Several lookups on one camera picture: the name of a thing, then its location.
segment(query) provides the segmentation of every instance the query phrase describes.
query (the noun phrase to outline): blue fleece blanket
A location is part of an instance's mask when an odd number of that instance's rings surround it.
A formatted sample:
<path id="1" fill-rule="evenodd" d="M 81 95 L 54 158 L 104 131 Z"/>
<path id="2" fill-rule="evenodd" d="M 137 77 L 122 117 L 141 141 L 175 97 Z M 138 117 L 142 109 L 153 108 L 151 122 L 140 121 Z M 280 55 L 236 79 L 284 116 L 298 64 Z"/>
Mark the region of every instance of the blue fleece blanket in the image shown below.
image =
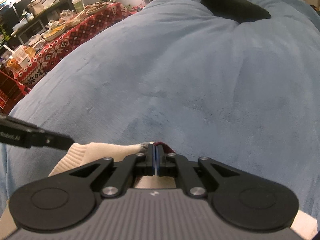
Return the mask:
<path id="1" fill-rule="evenodd" d="M 155 0 L 81 45 L 11 116 L 76 142 L 164 141 L 195 160 L 280 182 L 320 219 L 320 18 L 302 0 L 249 0 L 272 15 L 214 17 Z M 0 204 L 65 152 L 1 145 Z"/>

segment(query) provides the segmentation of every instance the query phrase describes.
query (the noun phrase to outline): silver bolt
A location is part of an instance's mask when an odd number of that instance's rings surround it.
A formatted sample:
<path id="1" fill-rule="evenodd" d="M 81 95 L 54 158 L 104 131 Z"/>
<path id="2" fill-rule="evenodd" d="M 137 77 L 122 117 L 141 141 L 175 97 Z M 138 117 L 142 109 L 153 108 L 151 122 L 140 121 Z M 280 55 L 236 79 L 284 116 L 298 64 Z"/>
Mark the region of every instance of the silver bolt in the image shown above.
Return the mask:
<path id="1" fill-rule="evenodd" d="M 112 196 L 118 193 L 118 189 L 116 187 L 105 187 L 102 189 L 102 192 L 105 195 Z"/>
<path id="2" fill-rule="evenodd" d="M 160 193 L 158 191 L 152 191 L 150 193 L 151 196 L 158 196 Z"/>
<path id="3" fill-rule="evenodd" d="M 193 196 L 201 196 L 205 193 L 205 189 L 203 187 L 193 187 L 191 190 L 190 190 L 190 193 L 193 195 Z"/>

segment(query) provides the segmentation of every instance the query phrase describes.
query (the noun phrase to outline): red patterned tablecloth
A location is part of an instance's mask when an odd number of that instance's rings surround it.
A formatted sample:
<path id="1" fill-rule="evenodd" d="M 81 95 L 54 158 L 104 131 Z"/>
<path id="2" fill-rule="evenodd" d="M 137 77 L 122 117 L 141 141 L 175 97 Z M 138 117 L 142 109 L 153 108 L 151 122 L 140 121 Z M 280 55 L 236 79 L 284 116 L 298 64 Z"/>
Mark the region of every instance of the red patterned tablecloth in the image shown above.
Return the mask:
<path id="1" fill-rule="evenodd" d="M 129 15 L 131 13 L 121 3 L 108 5 L 104 10 L 89 16 L 74 28 L 47 43 L 31 59 L 29 66 L 15 74 L 14 78 L 29 88 L 33 88 L 66 55 Z"/>

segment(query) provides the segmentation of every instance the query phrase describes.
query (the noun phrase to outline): ribbed gray surface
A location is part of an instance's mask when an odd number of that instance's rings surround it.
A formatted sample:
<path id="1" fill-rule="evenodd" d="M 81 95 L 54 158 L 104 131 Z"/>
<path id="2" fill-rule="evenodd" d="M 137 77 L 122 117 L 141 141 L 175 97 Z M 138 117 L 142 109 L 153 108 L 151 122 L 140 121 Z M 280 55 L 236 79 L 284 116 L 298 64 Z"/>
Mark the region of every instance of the ribbed gray surface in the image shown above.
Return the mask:
<path id="1" fill-rule="evenodd" d="M 301 240 L 292 230 L 254 234 L 223 222 L 204 200 L 181 189 L 129 189 L 118 199 L 104 200 L 81 226 L 55 234 L 18 230 L 9 240 Z"/>

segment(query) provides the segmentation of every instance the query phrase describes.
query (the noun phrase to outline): plastic cup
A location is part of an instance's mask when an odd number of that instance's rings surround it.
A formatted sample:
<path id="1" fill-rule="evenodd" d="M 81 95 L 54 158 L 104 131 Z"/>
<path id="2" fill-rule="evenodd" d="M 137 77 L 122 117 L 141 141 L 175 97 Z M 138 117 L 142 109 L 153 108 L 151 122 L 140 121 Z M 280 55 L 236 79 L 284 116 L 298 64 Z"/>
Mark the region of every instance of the plastic cup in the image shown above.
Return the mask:
<path id="1" fill-rule="evenodd" d="M 29 55 L 26 55 L 26 57 L 21 62 L 18 61 L 18 64 L 22 68 L 26 68 L 26 67 L 28 67 L 30 61 L 31 61 L 31 59 L 30 59 Z"/>
<path id="2" fill-rule="evenodd" d="M 73 6 L 75 7 L 77 13 L 84 11 L 84 3 L 83 0 L 73 0 Z"/>
<path id="3" fill-rule="evenodd" d="M 12 53 L 12 57 L 14 57 L 19 62 L 22 62 L 26 58 L 27 54 L 23 49 L 23 45 L 20 45 L 16 48 L 16 50 Z"/>

